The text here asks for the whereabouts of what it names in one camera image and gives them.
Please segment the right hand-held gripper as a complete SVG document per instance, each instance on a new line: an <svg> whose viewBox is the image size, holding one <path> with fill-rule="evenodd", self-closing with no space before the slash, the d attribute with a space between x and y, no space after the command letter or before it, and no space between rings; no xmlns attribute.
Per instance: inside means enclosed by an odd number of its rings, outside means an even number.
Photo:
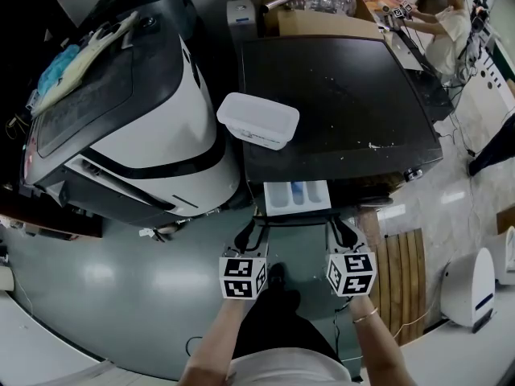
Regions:
<svg viewBox="0 0 515 386"><path fill-rule="evenodd" d="M340 217L328 221L326 278L338 297L369 295L377 276L377 258L365 234Z"/></svg>

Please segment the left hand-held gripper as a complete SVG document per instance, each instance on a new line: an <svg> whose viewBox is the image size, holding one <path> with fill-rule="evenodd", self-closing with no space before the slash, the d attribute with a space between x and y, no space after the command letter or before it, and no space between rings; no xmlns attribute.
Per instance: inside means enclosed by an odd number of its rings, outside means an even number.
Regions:
<svg viewBox="0 0 515 386"><path fill-rule="evenodd" d="M251 220L234 238L236 250L227 249L219 258L219 280L224 299L256 299L266 284L270 227L261 227L255 246L249 248L249 238L255 227L255 220Z"/></svg>

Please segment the white detergent drawer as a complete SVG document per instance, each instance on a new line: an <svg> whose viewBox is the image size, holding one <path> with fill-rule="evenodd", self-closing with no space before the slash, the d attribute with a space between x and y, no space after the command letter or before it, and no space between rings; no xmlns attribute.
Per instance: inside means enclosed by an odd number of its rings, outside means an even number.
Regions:
<svg viewBox="0 0 515 386"><path fill-rule="evenodd" d="M254 217L271 227L325 224L349 206L330 196L325 180L294 182L248 182L257 211Z"/></svg>

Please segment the person's left forearm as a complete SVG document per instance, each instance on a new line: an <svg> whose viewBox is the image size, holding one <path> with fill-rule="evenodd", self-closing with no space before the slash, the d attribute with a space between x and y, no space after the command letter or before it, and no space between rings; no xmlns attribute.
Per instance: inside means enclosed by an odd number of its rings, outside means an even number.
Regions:
<svg viewBox="0 0 515 386"><path fill-rule="evenodd" d="M226 299L177 386L224 386L245 314L245 301Z"/></svg>

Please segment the person's black shoe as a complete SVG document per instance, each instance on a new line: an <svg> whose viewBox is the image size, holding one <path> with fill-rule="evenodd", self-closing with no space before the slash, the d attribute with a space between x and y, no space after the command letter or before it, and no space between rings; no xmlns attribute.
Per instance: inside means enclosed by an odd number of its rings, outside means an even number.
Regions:
<svg viewBox="0 0 515 386"><path fill-rule="evenodd" d="M282 263L276 263L270 267L267 275L268 288L270 290L282 291L286 285L286 271Z"/></svg>

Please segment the white plastic lidded container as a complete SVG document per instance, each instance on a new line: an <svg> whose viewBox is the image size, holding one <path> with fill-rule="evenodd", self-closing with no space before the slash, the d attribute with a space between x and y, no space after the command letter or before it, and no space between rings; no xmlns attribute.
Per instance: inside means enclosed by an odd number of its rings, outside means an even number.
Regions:
<svg viewBox="0 0 515 386"><path fill-rule="evenodd" d="M225 97L216 117L235 138L270 150L283 149L299 123L297 109L239 92Z"/></svg>

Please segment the white rounded toilet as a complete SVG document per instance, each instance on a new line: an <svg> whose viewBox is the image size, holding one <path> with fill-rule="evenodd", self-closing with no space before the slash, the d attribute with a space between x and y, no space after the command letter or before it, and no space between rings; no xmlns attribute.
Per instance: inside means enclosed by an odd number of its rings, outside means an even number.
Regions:
<svg viewBox="0 0 515 386"><path fill-rule="evenodd" d="M473 334L491 319L495 303L495 273L487 248L450 262L440 293L442 315Z"/></svg>

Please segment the large white and grey appliance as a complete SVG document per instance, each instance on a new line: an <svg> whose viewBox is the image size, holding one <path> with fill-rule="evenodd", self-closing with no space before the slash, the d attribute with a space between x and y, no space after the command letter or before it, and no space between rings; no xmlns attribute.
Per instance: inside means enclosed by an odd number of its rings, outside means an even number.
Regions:
<svg viewBox="0 0 515 386"><path fill-rule="evenodd" d="M191 0L99 0L75 44L133 11L132 30L80 86L32 117L20 183L64 208L157 228L222 207L241 176L216 119L214 51Z"/></svg>

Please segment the black washing machine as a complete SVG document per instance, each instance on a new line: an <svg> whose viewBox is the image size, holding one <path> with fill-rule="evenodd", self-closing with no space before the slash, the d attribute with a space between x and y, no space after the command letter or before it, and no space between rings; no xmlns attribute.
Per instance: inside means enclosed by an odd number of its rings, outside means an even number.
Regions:
<svg viewBox="0 0 515 386"><path fill-rule="evenodd" d="M285 203L289 182L324 181L333 213L390 203L443 157L433 122L394 53L379 39L296 35L240 50L240 90L297 109L278 151L243 144L245 177L266 214L265 186Z"/></svg>

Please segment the black low appliance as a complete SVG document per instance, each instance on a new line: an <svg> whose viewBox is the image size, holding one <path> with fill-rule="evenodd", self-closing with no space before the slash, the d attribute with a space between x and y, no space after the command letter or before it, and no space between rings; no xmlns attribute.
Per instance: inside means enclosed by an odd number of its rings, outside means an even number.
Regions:
<svg viewBox="0 0 515 386"><path fill-rule="evenodd" d="M444 121L454 110L436 71L404 31L383 33L385 41L405 69L422 104L433 122Z"/></svg>

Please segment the dark low shelf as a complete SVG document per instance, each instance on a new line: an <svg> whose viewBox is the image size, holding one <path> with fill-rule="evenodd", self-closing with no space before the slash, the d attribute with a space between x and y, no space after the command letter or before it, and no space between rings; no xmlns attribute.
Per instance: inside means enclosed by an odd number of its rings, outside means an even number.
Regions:
<svg viewBox="0 0 515 386"><path fill-rule="evenodd" d="M102 217L77 214L52 198L26 197L0 187L0 215L31 226L73 236L102 238Z"/></svg>

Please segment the open brown cardboard box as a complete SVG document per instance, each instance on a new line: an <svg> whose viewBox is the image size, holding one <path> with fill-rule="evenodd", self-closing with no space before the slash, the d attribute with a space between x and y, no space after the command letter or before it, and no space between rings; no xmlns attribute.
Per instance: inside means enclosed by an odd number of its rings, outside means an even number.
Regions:
<svg viewBox="0 0 515 386"><path fill-rule="evenodd" d="M262 0L262 4L273 1L275 0ZM260 11L257 23L258 35L261 37L342 35L383 39L377 23L363 0L356 0L356 12L352 17L313 10L288 10L278 6L266 13Z"/></svg>

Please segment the white appliance with knobs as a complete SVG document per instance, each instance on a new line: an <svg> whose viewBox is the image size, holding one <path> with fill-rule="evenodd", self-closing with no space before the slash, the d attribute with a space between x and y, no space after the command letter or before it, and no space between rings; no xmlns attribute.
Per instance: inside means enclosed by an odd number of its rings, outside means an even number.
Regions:
<svg viewBox="0 0 515 386"><path fill-rule="evenodd" d="M515 95L509 82L515 84L515 64L492 27L485 26L478 37L482 52L465 92L477 106L491 106L502 114L513 113Z"/></svg>

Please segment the grey white box unit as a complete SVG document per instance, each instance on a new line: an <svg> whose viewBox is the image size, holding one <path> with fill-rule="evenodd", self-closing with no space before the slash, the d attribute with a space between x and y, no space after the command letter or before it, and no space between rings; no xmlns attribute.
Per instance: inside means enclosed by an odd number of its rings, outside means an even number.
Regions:
<svg viewBox="0 0 515 386"><path fill-rule="evenodd" d="M233 42L258 37L257 11L251 0L227 1L226 19Z"/></svg>

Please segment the blue cloth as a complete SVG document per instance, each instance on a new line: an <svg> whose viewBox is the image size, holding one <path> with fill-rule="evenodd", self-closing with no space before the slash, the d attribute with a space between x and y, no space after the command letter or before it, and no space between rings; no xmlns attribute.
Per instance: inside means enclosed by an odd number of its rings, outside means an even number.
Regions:
<svg viewBox="0 0 515 386"><path fill-rule="evenodd" d="M76 44L71 44L53 59L41 74L37 84L37 92L41 97L58 82L59 78L63 75L64 70L75 59L79 52L80 47Z"/></svg>

